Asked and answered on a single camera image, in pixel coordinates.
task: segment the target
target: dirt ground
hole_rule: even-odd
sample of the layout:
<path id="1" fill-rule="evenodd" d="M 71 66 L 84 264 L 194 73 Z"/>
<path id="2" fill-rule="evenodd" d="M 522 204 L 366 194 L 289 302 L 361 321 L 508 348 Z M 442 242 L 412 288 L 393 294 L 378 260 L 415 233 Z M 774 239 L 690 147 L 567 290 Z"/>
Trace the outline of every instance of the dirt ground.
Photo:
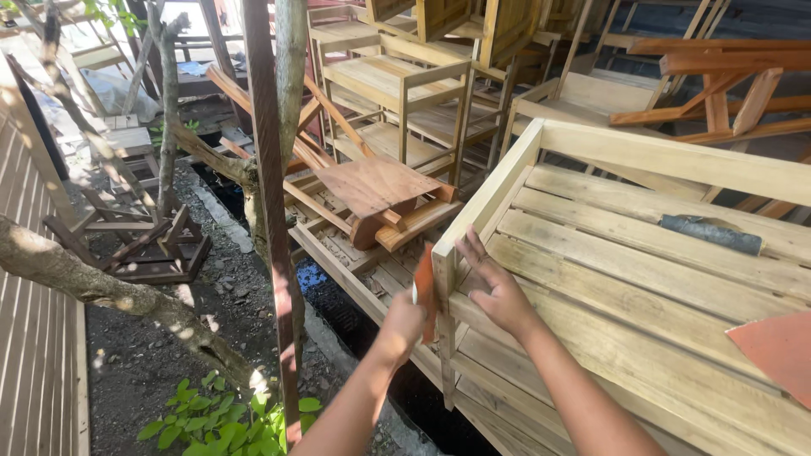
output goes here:
<path id="1" fill-rule="evenodd" d="M 90 165 L 86 150 L 69 156 L 68 163 L 74 182 L 95 187 L 108 204 L 114 205 L 106 176 Z M 190 206 L 192 219 L 212 237 L 212 249 L 193 283 L 159 288 L 193 301 L 195 312 L 212 330 L 254 366 L 264 366 L 266 376 L 276 376 L 276 321 L 267 270 L 254 252 L 241 253 L 223 227 L 212 219 L 192 191 L 200 185 L 205 186 L 189 165 L 178 166 L 174 180 L 178 198 Z M 79 215 L 83 215 L 87 204 L 78 185 L 71 186 L 69 193 Z M 89 242 L 91 250 L 106 255 L 120 244 L 111 234 L 92 235 Z M 210 368 L 189 355 L 166 329 L 150 320 L 109 309 L 88 306 L 87 340 L 91 453 L 181 454 L 183 448 L 178 442 L 161 452 L 157 439 L 136 441 L 135 437 L 143 426 L 166 414 L 165 402 L 174 396 L 182 379 L 189 378 L 195 384 Z M 326 404 L 345 380 L 313 342 L 305 344 L 299 380 L 302 397 L 315 397 Z M 388 456 L 404 451 L 379 426 L 366 454 Z"/>

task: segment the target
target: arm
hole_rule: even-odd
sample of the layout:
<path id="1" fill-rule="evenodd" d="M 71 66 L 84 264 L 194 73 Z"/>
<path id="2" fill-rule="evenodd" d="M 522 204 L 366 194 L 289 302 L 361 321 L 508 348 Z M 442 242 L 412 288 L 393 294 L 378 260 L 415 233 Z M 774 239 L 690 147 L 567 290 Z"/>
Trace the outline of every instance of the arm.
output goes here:
<path id="1" fill-rule="evenodd" d="M 492 288 L 470 299 L 532 359 L 579 454 L 667 456 L 636 420 L 594 381 L 533 309 L 511 273 L 485 251 L 473 226 L 456 247 Z"/>
<path id="2" fill-rule="evenodd" d="M 363 454 L 394 372 L 423 335 L 425 309 L 410 300 L 410 290 L 394 297 L 368 353 L 290 456 Z"/>

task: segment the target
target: wooden fence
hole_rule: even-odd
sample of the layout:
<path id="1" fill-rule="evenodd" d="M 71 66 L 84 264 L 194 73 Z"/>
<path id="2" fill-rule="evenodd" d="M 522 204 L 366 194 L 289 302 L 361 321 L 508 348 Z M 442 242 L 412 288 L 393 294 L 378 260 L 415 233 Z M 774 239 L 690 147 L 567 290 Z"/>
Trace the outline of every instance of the wooden fence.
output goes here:
<path id="1" fill-rule="evenodd" d="M 0 58 L 0 213 L 49 239 L 75 215 Z M 0 454 L 89 454 L 84 305 L 0 269 Z"/>

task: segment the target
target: hand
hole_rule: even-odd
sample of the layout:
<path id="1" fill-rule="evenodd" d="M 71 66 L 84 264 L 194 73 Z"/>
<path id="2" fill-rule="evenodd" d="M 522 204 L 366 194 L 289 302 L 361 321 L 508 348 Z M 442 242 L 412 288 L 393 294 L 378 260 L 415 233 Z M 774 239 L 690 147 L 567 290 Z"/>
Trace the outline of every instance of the hand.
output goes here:
<path id="1" fill-rule="evenodd" d="M 373 350 L 391 359 L 398 368 L 408 360 L 411 349 L 423 338 L 426 312 L 411 303 L 411 289 L 397 293 L 377 334 Z"/>
<path id="2" fill-rule="evenodd" d="M 456 248 L 470 267 L 490 285 L 492 293 L 473 290 L 468 296 L 484 310 L 493 323 L 523 344 L 530 332 L 543 327 L 541 317 L 526 298 L 515 278 L 496 263 L 484 249 L 473 225 L 468 226 L 466 238 L 456 241 Z"/>

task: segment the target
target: person's left hand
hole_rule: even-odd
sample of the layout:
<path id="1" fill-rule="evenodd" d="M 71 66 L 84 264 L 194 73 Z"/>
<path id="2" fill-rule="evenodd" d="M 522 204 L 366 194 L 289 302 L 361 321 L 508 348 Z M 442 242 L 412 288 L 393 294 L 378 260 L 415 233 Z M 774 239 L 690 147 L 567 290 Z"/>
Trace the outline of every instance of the person's left hand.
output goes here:
<path id="1" fill-rule="evenodd" d="M 390 357 L 400 367 L 408 360 L 411 349 L 422 340 L 425 319 L 425 309 L 411 303 L 410 289 L 397 293 L 380 326 L 373 348 Z"/>

